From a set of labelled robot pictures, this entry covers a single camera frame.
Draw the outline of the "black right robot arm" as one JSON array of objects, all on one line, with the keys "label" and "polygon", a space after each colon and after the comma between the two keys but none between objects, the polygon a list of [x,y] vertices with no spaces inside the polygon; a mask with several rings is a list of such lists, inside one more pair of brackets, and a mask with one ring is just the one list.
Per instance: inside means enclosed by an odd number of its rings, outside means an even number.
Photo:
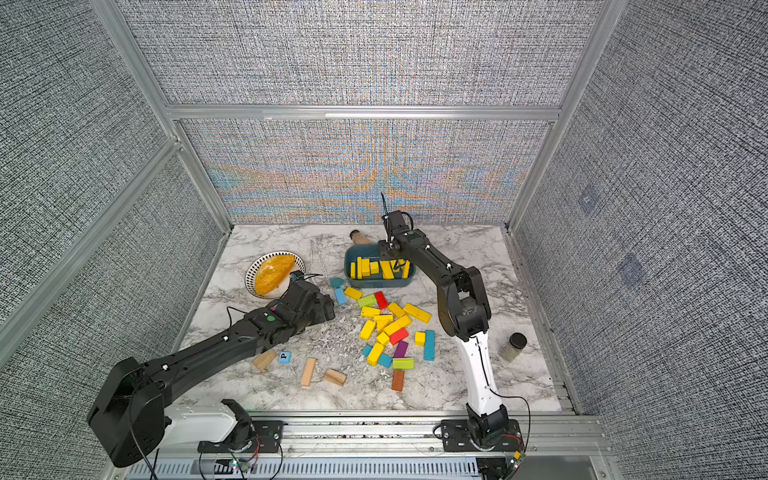
[{"label": "black right robot arm", "polygon": [[458,346],[465,372],[470,437],[477,447],[489,449],[508,431],[509,416],[496,393],[488,346],[492,312],[482,275],[444,255],[413,226],[408,213],[390,211],[382,221],[386,238],[378,243],[381,256],[410,262],[436,287],[440,324]]}]

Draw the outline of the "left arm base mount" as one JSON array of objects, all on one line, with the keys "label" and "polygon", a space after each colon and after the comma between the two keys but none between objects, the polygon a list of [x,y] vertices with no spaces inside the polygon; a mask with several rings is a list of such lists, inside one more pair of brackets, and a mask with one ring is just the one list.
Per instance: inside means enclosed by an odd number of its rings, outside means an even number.
[{"label": "left arm base mount", "polygon": [[284,422],[254,420],[235,400],[223,399],[225,412],[234,418],[234,426],[217,442],[201,441],[199,453],[278,453],[281,448]]}]

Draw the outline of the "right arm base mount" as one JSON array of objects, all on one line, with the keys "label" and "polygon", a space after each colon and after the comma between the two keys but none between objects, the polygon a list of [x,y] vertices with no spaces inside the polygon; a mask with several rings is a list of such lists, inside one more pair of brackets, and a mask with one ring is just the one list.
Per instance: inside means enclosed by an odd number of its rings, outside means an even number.
[{"label": "right arm base mount", "polygon": [[443,449],[450,453],[467,452],[523,452],[524,435],[519,422],[510,420],[501,430],[481,432],[479,427],[470,427],[466,419],[442,420],[434,430]]}]

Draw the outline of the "teal plastic bin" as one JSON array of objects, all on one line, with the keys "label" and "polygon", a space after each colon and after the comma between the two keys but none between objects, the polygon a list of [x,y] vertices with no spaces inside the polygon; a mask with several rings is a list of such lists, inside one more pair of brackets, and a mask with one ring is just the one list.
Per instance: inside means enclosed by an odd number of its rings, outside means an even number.
[{"label": "teal plastic bin", "polygon": [[384,260],[379,247],[373,244],[355,244],[344,256],[344,274],[355,288],[401,288],[408,286],[417,267],[405,260]]}]

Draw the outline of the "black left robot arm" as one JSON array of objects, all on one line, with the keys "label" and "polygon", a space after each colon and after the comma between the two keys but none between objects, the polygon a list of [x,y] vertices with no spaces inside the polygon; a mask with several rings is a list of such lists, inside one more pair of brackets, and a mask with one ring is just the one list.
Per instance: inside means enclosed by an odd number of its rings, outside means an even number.
[{"label": "black left robot arm", "polygon": [[243,448],[251,437],[250,417],[237,402],[224,399],[206,416],[174,413],[174,401],[229,366],[334,317],[329,295],[306,280],[293,281],[281,297],[199,343],[143,363],[128,357],[115,364],[87,423],[116,467],[129,467],[163,444]]}]

